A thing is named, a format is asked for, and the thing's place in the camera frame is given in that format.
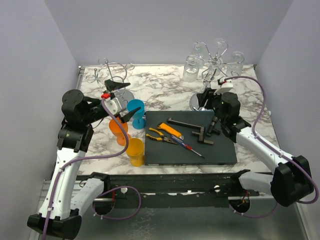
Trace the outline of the small chrome wire rack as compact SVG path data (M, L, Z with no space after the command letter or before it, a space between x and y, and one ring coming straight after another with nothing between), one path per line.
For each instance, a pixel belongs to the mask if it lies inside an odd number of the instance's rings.
M104 57L98 60L97 65L85 68L80 89L89 97L109 94L111 84L128 83L130 72L134 69L135 65L132 62L119 63Z

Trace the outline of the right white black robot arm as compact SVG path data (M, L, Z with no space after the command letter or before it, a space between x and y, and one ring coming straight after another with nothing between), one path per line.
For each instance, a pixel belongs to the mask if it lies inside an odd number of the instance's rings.
M253 190L273 196L283 207L300 202L312 193L319 197L308 160L302 155L293 156L282 151L258 135L253 126L240 116L241 103L237 94L216 94L215 90L207 88L196 97L200 107L214 112L227 138L249 150L271 171L270 174L239 171L230 183L230 191L234 195L241 196L247 190Z

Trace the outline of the small clear wine glass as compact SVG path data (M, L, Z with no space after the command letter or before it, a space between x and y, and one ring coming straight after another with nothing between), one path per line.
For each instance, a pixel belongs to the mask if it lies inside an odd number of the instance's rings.
M204 81L203 81L203 90L201 91L202 95L205 93L207 88L211 88L211 81L215 78L217 68L208 69Z

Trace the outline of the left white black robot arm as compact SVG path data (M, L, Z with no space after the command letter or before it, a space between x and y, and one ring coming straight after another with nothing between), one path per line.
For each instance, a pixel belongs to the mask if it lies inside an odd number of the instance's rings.
M115 96L115 91L126 88L128 82L104 82L106 91L101 98L85 96L80 90L72 89L62 97L64 115L58 132L56 163L52 179L38 213L30 215L27 226L47 236L73 240L78 235L83 214L93 201L111 194L115 202L115 190L111 188L110 176L94 172L89 176L82 189L73 195L78 171L86 155L94 129L92 124L106 117L111 117L117 125L128 122L140 110L137 107L124 116L120 113L126 109L124 101Z

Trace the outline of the blue plastic goblet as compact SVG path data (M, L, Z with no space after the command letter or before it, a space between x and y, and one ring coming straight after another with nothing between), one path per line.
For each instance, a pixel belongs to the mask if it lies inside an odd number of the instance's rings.
M127 110L129 112L135 111L134 115L132 116L132 126L136 130L142 130L146 126L146 120L144 119L145 115L145 104L140 99L132 99L127 104Z

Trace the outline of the orange plastic goblet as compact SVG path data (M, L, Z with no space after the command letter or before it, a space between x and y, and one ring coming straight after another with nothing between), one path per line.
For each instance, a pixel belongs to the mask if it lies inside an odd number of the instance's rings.
M127 123L121 123L123 129L125 130L128 139L131 138L131 135L128 133L128 124ZM110 120L109 122L109 129L111 131L111 133L116 136L116 142L120 145L120 146L125 146L126 145L126 138L121 130L121 128L119 127L119 125L116 123L115 120Z

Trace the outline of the clear tumbler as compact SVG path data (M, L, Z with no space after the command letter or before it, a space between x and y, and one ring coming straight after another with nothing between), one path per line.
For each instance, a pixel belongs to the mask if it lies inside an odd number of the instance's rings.
M240 51L231 53L231 62L228 63L226 74L229 77L240 76L243 71L245 55Z

